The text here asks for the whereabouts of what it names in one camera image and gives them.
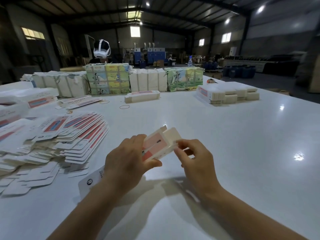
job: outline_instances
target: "forearm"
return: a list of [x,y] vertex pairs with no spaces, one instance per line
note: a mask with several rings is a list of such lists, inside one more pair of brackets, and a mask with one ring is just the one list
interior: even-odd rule
[[219,216],[248,240],[305,240],[304,237],[255,210],[224,189],[206,200]]
[[95,185],[47,240],[94,240],[118,197],[103,182]]

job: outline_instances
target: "corrugated metal roof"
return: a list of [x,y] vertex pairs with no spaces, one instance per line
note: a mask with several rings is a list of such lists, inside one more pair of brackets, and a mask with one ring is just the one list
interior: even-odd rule
[[192,31],[234,15],[245,15],[266,1],[270,0],[8,0],[6,3],[17,3],[52,23],[66,26],[141,20],[149,25]]

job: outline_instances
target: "workbench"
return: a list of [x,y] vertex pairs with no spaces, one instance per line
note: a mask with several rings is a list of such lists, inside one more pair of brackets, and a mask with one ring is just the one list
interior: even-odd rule
[[[159,100],[125,105],[125,95],[77,111],[98,111],[110,131],[90,171],[125,138],[163,125],[199,139],[214,156],[221,185],[250,206],[310,240],[320,239],[320,104],[258,89],[259,101],[214,106],[195,91],[162,92]],[[55,104],[33,109],[32,116]],[[174,153],[148,171],[114,208],[98,239],[233,239],[194,198]],[[80,201],[78,182],[58,174],[45,187],[19,197],[0,197],[1,239],[46,239]]]

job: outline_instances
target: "vr headset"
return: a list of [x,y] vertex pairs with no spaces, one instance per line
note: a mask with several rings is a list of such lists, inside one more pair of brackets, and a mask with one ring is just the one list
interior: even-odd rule
[[106,59],[106,57],[111,54],[109,42],[102,39],[95,41],[93,54],[95,58]]

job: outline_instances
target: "left hand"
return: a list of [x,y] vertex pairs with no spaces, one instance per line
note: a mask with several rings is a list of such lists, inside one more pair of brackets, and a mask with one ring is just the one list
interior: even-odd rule
[[154,167],[161,167],[157,159],[142,161],[142,145],[146,135],[140,134],[124,139],[106,157],[102,183],[122,197],[137,186],[142,175]]

